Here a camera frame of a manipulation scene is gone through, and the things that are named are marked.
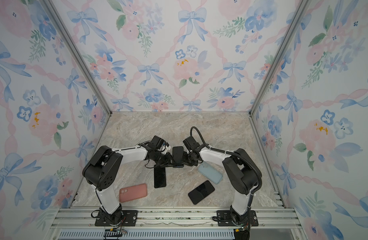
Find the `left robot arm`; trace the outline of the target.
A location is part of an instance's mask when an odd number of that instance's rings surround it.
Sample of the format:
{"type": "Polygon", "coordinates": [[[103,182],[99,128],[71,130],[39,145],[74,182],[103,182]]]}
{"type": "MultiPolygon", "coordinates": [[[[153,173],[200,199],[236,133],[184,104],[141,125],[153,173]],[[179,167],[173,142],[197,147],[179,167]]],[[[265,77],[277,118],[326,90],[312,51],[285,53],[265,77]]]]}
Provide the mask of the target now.
{"type": "Polygon", "coordinates": [[[121,163],[164,158],[171,146],[164,142],[156,147],[151,142],[125,149],[101,146],[83,169],[83,177],[95,190],[100,202],[96,225],[118,226],[124,219],[122,205],[113,186],[121,163]]]}

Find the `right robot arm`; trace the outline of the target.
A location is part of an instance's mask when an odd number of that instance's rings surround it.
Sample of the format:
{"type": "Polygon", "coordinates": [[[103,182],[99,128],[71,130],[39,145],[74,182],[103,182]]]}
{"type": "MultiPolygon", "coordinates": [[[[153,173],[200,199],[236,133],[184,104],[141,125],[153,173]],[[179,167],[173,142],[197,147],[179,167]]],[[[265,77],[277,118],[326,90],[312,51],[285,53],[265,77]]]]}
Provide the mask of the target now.
{"type": "Polygon", "coordinates": [[[245,150],[231,152],[201,145],[194,151],[182,151],[179,156],[183,164],[187,165],[193,165],[199,160],[221,164],[235,189],[234,201],[230,207],[231,217],[226,221],[238,227],[252,225],[251,206],[255,192],[262,187],[262,173],[245,150]]]}

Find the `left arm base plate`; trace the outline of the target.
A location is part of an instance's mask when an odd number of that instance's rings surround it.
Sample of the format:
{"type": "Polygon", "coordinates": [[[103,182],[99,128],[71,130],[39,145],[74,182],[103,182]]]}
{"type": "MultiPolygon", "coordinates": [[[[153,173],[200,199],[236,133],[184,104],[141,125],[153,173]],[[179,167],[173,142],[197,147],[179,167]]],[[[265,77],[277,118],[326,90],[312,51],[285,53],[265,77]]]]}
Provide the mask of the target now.
{"type": "Polygon", "coordinates": [[[108,214],[104,210],[99,209],[99,213],[94,219],[96,227],[135,227],[138,218],[137,210],[121,210],[113,214],[108,214]]]}

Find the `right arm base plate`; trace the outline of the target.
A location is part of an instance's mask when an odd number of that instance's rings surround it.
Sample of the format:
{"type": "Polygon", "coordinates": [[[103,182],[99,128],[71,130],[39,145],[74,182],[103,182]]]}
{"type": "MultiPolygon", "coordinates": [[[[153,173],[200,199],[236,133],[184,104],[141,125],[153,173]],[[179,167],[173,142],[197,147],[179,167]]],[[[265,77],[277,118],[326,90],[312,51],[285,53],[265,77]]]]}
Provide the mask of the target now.
{"type": "Polygon", "coordinates": [[[216,211],[216,216],[212,220],[218,223],[219,227],[257,227],[259,225],[258,217],[255,211],[249,210],[243,215],[238,215],[235,211],[216,211]]]}

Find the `black phone case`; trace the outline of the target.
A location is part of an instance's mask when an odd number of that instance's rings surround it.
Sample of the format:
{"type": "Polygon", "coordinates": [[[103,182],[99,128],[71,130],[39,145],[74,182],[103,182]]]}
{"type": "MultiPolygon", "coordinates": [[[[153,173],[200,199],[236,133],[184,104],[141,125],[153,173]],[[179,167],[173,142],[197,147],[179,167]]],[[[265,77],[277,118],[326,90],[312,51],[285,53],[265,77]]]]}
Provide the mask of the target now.
{"type": "Polygon", "coordinates": [[[178,146],[172,149],[172,164],[174,168],[183,168],[184,147],[178,146]]]}

